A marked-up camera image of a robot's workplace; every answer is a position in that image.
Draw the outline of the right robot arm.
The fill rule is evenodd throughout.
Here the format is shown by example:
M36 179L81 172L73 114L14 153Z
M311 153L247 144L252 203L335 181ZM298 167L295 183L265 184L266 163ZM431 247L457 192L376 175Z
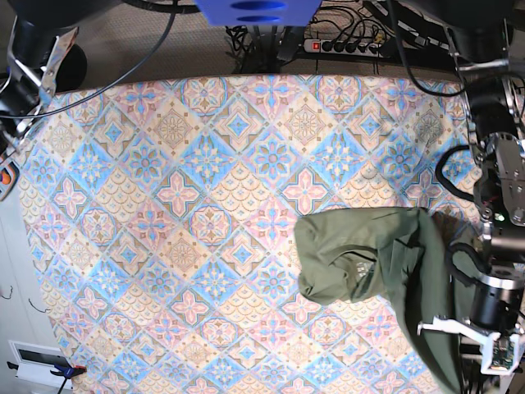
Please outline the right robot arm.
M80 24L106 1L10 1L15 21L1 85L1 160L15 150L55 94L73 90L87 73L75 43Z

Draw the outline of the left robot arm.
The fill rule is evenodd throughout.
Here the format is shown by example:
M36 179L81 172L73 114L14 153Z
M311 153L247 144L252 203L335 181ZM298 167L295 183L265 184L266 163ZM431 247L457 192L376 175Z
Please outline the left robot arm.
M506 20L444 30L463 82L468 144L447 150L436 175L453 195L474 203L482 222L482 250L453 242L445 250L445 265L453 279L475 289L469 322L509 335L524 292L523 276L513 270L524 261L524 102L517 86L524 77L509 59ZM443 173L448 159L464 149L482 171L472 193L459 190Z

